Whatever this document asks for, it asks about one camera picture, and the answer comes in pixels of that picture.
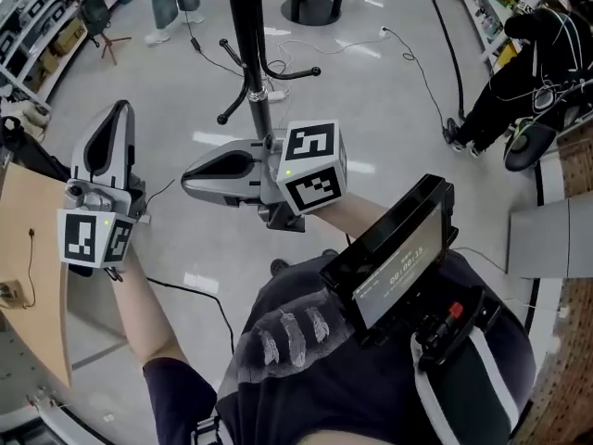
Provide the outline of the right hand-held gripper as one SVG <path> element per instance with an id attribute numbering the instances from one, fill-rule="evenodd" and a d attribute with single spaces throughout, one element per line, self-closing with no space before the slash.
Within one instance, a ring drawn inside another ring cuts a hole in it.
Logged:
<path id="1" fill-rule="evenodd" d="M 239 206 L 259 199 L 263 144 L 235 140 L 210 150 L 182 175 L 182 188 L 198 200 Z M 282 151 L 263 171 L 271 192 L 260 194 L 259 216 L 272 230 L 303 231 L 304 216 L 347 193 L 347 152 L 337 120 L 291 121 Z"/>

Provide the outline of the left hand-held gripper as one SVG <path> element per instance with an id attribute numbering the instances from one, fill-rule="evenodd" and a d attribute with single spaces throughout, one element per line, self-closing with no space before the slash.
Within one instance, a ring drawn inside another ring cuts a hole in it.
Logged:
<path id="1" fill-rule="evenodd" d="M 57 211 L 63 262 L 85 268 L 122 265 L 145 206 L 145 182 L 133 174 L 128 187 L 134 150 L 129 101 L 115 102 L 88 122 L 72 152 L 74 179 L 66 184 L 65 207 Z"/>

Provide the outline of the black coat rack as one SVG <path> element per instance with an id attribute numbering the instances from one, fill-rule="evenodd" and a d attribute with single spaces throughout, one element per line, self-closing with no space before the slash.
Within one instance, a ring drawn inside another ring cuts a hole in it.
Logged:
<path id="1" fill-rule="evenodd" d="M 239 51 L 234 52 L 224 39 L 220 40 L 220 46 L 243 71 L 243 83 L 239 95 L 218 116 L 217 123 L 226 124 L 240 105 L 247 101 L 259 139 L 256 147 L 261 148 L 267 155 L 274 145 L 274 135 L 271 128 L 268 91 L 262 76 L 266 74 L 273 79 L 291 81 L 310 76 L 317 77 L 321 74 L 321 69 L 313 67 L 309 70 L 286 74 L 273 71 L 267 61 L 262 0 L 229 0 L 229 2 Z"/>

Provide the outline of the person's left forearm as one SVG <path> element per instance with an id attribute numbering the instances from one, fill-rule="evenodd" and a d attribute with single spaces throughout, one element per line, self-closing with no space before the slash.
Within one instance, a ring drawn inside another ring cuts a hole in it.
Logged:
<path id="1" fill-rule="evenodd" d="M 111 284 L 124 334 L 138 362 L 145 365 L 157 358 L 170 358 L 187 363 L 133 247 L 128 248 L 118 274 L 120 280 Z"/>

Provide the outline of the person's right forearm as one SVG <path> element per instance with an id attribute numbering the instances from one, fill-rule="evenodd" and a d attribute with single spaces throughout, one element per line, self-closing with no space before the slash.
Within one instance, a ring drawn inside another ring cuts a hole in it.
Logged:
<path id="1" fill-rule="evenodd" d="M 348 193 L 336 202 L 309 212 L 338 231 L 358 238 L 380 220 L 389 208 Z"/>

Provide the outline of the light wooden desk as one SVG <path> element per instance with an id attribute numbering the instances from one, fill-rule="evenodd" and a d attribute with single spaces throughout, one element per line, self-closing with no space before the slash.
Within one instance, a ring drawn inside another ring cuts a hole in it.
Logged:
<path id="1" fill-rule="evenodd" d="M 0 311 L 46 370 L 68 388 L 68 268 L 60 261 L 57 241 L 64 189 L 60 181 L 19 165 L 6 168 L 0 192 L 0 282 L 18 280 L 25 304 Z"/>

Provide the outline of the black office chair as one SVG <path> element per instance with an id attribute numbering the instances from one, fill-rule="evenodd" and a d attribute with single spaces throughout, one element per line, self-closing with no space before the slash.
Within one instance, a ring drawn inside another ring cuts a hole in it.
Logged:
<path id="1" fill-rule="evenodd" d="M 70 169 L 50 155 L 14 116 L 0 117 L 0 147 L 13 156 L 15 163 L 43 176 L 67 182 Z"/>

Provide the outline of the brown cardboard box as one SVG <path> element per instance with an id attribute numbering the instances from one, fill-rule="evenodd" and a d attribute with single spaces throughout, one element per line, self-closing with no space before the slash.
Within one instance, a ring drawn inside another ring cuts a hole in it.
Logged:
<path id="1" fill-rule="evenodd" d="M 59 58 L 52 53 L 50 48 L 46 48 L 41 53 L 38 60 L 44 75 L 54 74 L 59 67 Z"/>
<path id="2" fill-rule="evenodd" d="M 63 57 L 68 54 L 86 34 L 84 23 L 73 18 L 54 38 L 51 48 L 56 56 Z"/>

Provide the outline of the brown tripod stand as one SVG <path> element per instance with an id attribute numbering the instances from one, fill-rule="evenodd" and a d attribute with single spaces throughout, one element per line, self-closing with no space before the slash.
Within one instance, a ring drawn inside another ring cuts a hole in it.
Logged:
<path id="1" fill-rule="evenodd" d="M 106 55 L 109 55 L 112 64 L 114 66 L 118 65 L 118 61 L 116 59 L 114 50 L 113 50 L 113 46 L 116 43 L 123 43 L 123 42 L 128 42 L 131 41 L 132 37 L 131 36 L 124 36 L 124 37 L 119 37 L 119 38 L 109 38 L 108 36 L 106 36 L 103 32 L 100 33 L 100 38 L 103 42 L 103 46 L 102 46 L 102 53 L 101 53 L 101 58 L 104 59 L 106 57 Z"/>

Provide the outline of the dark grey bag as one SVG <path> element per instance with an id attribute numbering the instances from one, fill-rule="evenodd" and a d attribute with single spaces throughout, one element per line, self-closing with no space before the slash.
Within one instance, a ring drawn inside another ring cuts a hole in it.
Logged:
<path id="1" fill-rule="evenodd" d="M 91 38 L 99 35 L 110 24 L 110 11 L 105 0 L 81 0 L 79 16 Z"/>

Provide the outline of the small clear gadget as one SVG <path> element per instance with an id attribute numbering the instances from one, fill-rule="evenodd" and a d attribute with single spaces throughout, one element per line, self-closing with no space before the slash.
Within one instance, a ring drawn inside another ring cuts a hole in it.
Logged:
<path id="1" fill-rule="evenodd" d="M 15 309 L 25 304 L 22 287 L 18 280 L 0 282 L 0 307 Z"/>

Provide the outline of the black chest monitor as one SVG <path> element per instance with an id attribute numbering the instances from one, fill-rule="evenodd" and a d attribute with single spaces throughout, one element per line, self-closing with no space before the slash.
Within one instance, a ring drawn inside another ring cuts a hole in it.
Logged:
<path id="1" fill-rule="evenodd" d="M 362 344 L 379 340 L 408 307 L 423 274 L 448 252 L 454 185 L 426 174 L 375 224 L 321 270 Z"/>

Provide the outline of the person's dark t-shirt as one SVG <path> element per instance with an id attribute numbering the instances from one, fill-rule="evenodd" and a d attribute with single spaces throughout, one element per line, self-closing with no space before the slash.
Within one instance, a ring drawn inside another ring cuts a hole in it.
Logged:
<path id="1" fill-rule="evenodd" d="M 399 323 L 363 346 L 325 287 L 329 255 L 282 270 L 260 291 L 219 388 L 188 363 L 143 373 L 159 445 L 196 445 L 216 416 L 224 445 L 507 445 L 534 384 L 529 338 L 502 308 L 430 373 Z"/>

